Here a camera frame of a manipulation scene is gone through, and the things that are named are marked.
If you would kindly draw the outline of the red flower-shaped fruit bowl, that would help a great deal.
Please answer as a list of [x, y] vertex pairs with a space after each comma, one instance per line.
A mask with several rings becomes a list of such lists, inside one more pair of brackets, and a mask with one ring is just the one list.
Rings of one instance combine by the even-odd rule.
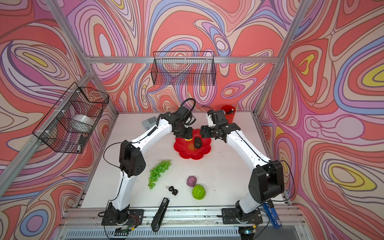
[[195, 149], [194, 140], [186, 142], [184, 139], [176, 138], [174, 143], [174, 150], [179, 153], [183, 159], [200, 160], [211, 152], [211, 139], [203, 139], [200, 135], [199, 129], [194, 129], [193, 138], [200, 137], [202, 139], [203, 146], [201, 149]]

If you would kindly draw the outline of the red cylindrical pen cup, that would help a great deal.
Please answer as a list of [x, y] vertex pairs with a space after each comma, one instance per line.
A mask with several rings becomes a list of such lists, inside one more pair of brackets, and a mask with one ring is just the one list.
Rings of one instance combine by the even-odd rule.
[[235, 117], [235, 113], [236, 113], [236, 108], [234, 106], [232, 106], [232, 105], [224, 105], [224, 106], [222, 106], [221, 109], [224, 111], [224, 113], [225, 113], [225, 111], [230, 111], [230, 110], [234, 111], [234, 113], [231, 114], [231, 115], [227, 115], [225, 113], [225, 117], [228, 120], [229, 124], [233, 123], [234, 117]]

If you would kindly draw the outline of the green fake custard apple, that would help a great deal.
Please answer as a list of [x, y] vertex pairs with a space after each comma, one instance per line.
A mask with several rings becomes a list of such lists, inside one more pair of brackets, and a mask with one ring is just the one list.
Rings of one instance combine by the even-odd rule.
[[193, 198], [196, 200], [202, 200], [206, 196], [206, 190], [201, 185], [195, 185], [192, 190]]

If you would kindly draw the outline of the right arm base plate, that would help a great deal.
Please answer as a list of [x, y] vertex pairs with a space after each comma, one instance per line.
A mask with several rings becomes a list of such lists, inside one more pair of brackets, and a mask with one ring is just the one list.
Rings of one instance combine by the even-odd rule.
[[221, 214], [218, 215], [222, 218], [225, 225], [234, 224], [253, 224], [258, 226], [263, 223], [261, 211], [259, 209], [253, 210], [250, 213], [244, 213], [239, 207], [223, 208]]

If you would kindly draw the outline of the dark fake avocado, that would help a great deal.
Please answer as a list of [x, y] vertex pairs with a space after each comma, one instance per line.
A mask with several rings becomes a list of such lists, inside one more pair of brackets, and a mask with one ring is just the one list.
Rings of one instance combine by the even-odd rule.
[[203, 146], [202, 139], [200, 137], [195, 137], [195, 139], [194, 139], [195, 149], [201, 149], [202, 146]]

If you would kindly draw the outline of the white tape roll in basket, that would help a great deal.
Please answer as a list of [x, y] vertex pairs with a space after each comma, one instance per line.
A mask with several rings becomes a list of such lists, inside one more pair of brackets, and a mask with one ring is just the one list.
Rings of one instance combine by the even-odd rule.
[[70, 127], [76, 133], [89, 133], [95, 121], [85, 115], [74, 115], [70, 121]]

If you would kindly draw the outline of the small black key fob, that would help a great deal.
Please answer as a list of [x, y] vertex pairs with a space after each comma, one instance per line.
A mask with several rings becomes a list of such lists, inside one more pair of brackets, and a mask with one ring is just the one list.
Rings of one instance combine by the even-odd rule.
[[166, 187], [169, 192], [171, 192], [174, 196], [178, 194], [178, 190], [175, 189], [173, 186]]

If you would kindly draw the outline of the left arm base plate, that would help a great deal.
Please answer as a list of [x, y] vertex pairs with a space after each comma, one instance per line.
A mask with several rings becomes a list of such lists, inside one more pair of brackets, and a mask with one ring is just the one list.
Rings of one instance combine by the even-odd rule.
[[137, 227], [142, 224], [143, 216], [143, 209], [118, 211], [112, 208], [105, 212], [102, 219], [102, 226]]

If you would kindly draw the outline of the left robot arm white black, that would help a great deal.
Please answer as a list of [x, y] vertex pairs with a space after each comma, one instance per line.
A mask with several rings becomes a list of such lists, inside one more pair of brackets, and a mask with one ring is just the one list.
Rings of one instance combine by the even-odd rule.
[[176, 112], [167, 112], [157, 117], [153, 127], [132, 141], [123, 141], [120, 145], [119, 169], [121, 170], [117, 196], [107, 203], [102, 225], [125, 225], [130, 217], [129, 206], [131, 193], [139, 176], [147, 164], [144, 154], [162, 137], [173, 133], [176, 138], [191, 140], [196, 121], [192, 110], [196, 106], [196, 100], [188, 98], [184, 100]]

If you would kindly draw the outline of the grey calculator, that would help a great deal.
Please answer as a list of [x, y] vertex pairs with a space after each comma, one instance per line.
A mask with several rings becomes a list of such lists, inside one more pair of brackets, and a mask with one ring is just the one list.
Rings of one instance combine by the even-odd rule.
[[146, 131], [154, 127], [156, 124], [157, 124], [157, 117], [151, 117], [149, 119], [142, 121], [142, 125]]

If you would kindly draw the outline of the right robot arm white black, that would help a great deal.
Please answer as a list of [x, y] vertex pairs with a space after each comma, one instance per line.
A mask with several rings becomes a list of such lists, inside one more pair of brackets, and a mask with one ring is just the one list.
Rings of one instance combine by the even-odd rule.
[[232, 147], [250, 167], [248, 193], [236, 202], [232, 218], [243, 223], [265, 202], [285, 191], [283, 165], [262, 154], [245, 136], [236, 123], [229, 123], [223, 110], [207, 112], [208, 124], [201, 126], [204, 139], [222, 140]]

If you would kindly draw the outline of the blue box at rail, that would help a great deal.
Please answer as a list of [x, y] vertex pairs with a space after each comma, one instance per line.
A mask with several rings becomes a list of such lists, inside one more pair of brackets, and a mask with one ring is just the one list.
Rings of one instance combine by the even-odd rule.
[[272, 201], [264, 202], [263, 203], [264, 211], [267, 213], [268, 217], [270, 218], [270, 221], [275, 229], [279, 229], [282, 227], [282, 222], [279, 218], [279, 215], [277, 214], [277, 211], [275, 209], [275, 206]]

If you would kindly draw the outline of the purple fake fig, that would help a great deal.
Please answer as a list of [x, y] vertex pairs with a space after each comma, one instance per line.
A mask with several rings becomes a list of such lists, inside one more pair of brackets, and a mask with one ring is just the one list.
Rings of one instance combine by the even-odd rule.
[[187, 186], [193, 188], [197, 184], [197, 178], [195, 176], [189, 176], [187, 179]]

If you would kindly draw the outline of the green fake grape bunch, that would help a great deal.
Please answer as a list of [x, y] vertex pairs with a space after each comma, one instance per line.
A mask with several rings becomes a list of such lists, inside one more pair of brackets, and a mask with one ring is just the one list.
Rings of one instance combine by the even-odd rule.
[[161, 175], [170, 168], [171, 164], [171, 160], [164, 160], [159, 162], [155, 167], [150, 170], [150, 176], [148, 178], [149, 189], [153, 189], [156, 186], [156, 182], [159, 180]]

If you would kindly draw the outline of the black stapler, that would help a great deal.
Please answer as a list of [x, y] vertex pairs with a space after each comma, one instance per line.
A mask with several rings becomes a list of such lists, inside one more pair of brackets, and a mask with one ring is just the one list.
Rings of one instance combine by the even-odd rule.
[[156, 212], [153, 220], [151, 222], [151, 229], [153, 232], [158, 232], [160, 230], [161, 223], [164, 219], [165, 213], [167, 211], [170, 200], [168, 198], [164, 198]]

